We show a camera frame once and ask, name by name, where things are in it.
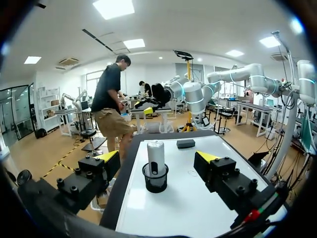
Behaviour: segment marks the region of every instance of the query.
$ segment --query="ceiling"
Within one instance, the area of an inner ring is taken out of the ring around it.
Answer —
[[[130,50],[132,62],[179,62],[171,51],[177,49],[193,53],[195,58],[203,58],[201,63],[209,65],[223,66],[223,62],[272,65],[277,62],[269,56],[278,52],[278,48],[267,49],[259,40],[275,30],[280,30],[296,60],[309,59],[302,39],[289,28],[288,16],[273,1],[133,0],[134,14],[110,20],[101,17],[92,4],[94,1],[46,0],[45,9],[35,7],[12,42],[0,83],[31,77],[37,70],[55,70],[64,57],[78,58],[81,65],[115,58],[114,52],[82,29],[114,49],[121,45],[112,45],[113,38],[119,41],[143,38],[145,48]],[[110,38],[104,36],[109,33],[112,33]],[[225,53],[233,49],[245,54],[228,57]],[[28,56],[42,59],[35,65],[24,65]]]

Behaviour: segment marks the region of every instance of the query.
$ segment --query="man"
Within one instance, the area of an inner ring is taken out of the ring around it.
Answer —
[[[133,135],[133,128],[120,115],[124,105],[119,101],[118,94],[123,97],[120,87],[121,72],[131,64],[127,55],[119,55],[114,64],[108,65],[97,84],[91,111],[104,137],[107,137],[108,151],[114,151],[115,138],[123,135],[119,153],[124,158]]]
[[[149,97],[152,96],[152,90],[151,90],[151,87],[148,83],[140,81],[139,85],[144,87],[144,92],[147,93],[149,95]]]

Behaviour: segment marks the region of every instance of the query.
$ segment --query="pen holder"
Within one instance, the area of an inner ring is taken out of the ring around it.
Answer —
[[[142,168],[142,173],[145,178],[145,186],[149,192],[160,193],[167,188],[167,173],[168,166],[165,164],[165,172],[162,175],[150,176],[149,163]]]

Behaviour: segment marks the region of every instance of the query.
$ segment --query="stool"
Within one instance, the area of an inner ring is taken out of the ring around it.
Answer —
[[[232,117],[232,114],[230,114],[230,113],[220,113],[220,114],[225,118],[224,127],[220,128],[220,131],[222,133],[227,133],[230,131],[230,129],[227,128],[227,120],[228,120],[228,118]]]
[[[178,107],[178,114],[183,114],[184,113],[184,110],[183,110],[184,105],[183,104],[178,104],[177,107]]]
[[[96,135],[97,131],[94,130],[94,129],[90,129],[90,130],[85,130],[85,131],[82,131],[80,133],[80,135],[84,138],[84,139],[89,139],[89,142],[90,142],[90,145],[91,145],[91,151],[92,153],[96,153],[95,150],[94,150],[94,146],[92,144],[92,142],[94,141],[94,138],[93,136]]]

